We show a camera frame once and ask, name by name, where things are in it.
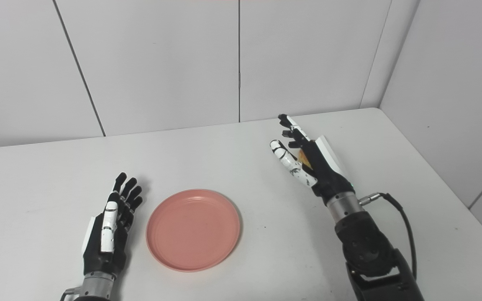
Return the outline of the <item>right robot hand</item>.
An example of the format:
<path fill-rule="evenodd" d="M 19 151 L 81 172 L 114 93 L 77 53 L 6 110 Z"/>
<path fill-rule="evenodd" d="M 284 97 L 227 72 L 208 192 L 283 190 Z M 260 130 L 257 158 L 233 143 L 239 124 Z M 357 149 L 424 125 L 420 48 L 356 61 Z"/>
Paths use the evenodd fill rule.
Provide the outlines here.
<path fill-rule="evenodd" d="M 335 155 L 323 140 L 310 139 L 304 130 L 287 114 L 278 116 L 279 123 L 285 128 L 282 136 L 290 138 L 288 145 L 272 140 L 270 148 L 287 171 L 312 189 L 323 199 L 324 204 L 341 193 L 354 193 L 354 187 L 338 167 Z"/>

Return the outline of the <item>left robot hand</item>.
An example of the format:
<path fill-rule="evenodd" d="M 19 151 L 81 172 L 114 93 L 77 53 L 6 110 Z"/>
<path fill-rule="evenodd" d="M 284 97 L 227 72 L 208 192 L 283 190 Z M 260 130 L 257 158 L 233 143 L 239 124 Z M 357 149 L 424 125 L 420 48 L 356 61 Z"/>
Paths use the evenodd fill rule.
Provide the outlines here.
<path fill-rule="evenodd" d="M 84 275 L 95 272 L 115 278 L 126 268 L 126 244 L 136 209 L 142 204 L 142 188 L 137 179 L 120 173 L 115 179 L 103 211 L 93 217 L 83 249 Z"/>

